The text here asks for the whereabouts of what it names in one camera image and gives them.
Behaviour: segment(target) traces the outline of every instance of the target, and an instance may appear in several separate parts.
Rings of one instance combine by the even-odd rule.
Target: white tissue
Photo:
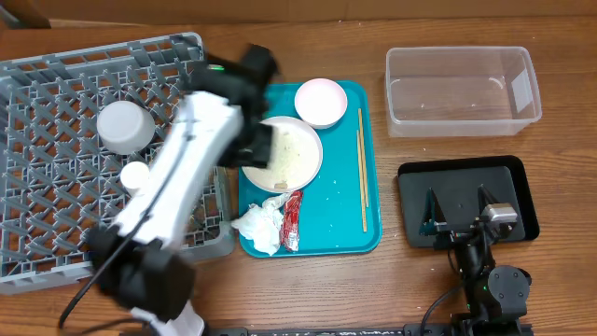
[[[244,238],[252,240],[255,250],[273,255],[280,248],[280,229],[284,222],[279,209],[290,199],[291,194],[288,192],[271,197],[261,207],[249,205],[244,216],[232,221],[232,228],[237,229]]]

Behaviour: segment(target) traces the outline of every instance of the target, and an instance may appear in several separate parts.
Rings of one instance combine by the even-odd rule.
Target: gray plastic crate
[[[201,38],[183,33],[0,63],[0,294],[90,275],[86,233],[126,205],[120,169],[154,158],[180,77],[202,58]],[[96,134],[97,114],[116,100],[137,103],[156,121],[152,144],[130,156],[109,152]],[[229,254],[230,212],[226,171],[214,168],[181,253],[190,260]]]

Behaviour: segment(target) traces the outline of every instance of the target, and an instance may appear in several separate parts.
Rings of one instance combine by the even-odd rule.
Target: wood grain surface
[[[471,19],[316,24],[166,26],[4,31],[0,58],[101,46],[169,33],[199,33],[209,50],[240,55],[247,42],[273,50],[285,81],[351,79],[367,90],[374,134],[383,238],[369,254],[252,259],[237,246],[197,265],[196,311],[213,327],[249,329],[398,326],[420,321],[457,279],[444,253],[408,246],[396,170],[409,161],[516,155],[525,164],[541,225],[531,243],[499,245],[498,264],[533,276],[528,315],[536,335],[597,334],[597,19]],[[516,136],[390,138],[383,94],[392,47],[523,46],[533,59],[543,118]],[[1,335],[53,335],[79,286],[0,297]],[[465,309],[445,302],[432,321]],[[83,328],[126,316],[96,289],[67,325]]]

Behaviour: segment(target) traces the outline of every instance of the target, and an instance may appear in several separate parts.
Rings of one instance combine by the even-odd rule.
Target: teal serving tray
[[[382,239],[380,193],[375,169],[375,153],[367,94],[353,81],[338,82],[348,96],[344,117],[326,130],[315,130],[324,147],[324,161],[319,174],[303,188],[304,196],[298,219],[298,252],[288,252],[282,246],[272,258],[308,257],[333,254],[367,253]],[[274,84],[267,98],[270,111],[266,118],[289,116],[298,118],[295,94],[302,83]],[[367,158],[369,207],[366,210],[368,230],[363,232],[359,186],[356,130],[358,109],[363,113],[363,132]],[[254,186],[239,170],[239,211],[244,214],[249,204],[261,205],[274,196]],[[270,258],[253,247],[253,241],[240,236],[244,250],[256,258]]]

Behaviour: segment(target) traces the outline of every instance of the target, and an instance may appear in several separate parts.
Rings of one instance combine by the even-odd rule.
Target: wooden chopsticks
[[[363,215],[363,232],[367,232],[367,213],[369,207],[369,193],[367,182],[367,160],[365,157],[365,137],[363,136],[363,114],[358,109],[358,130],[356,130],[356,150],[358,155],[358,174],[361,186],[361,213]]]

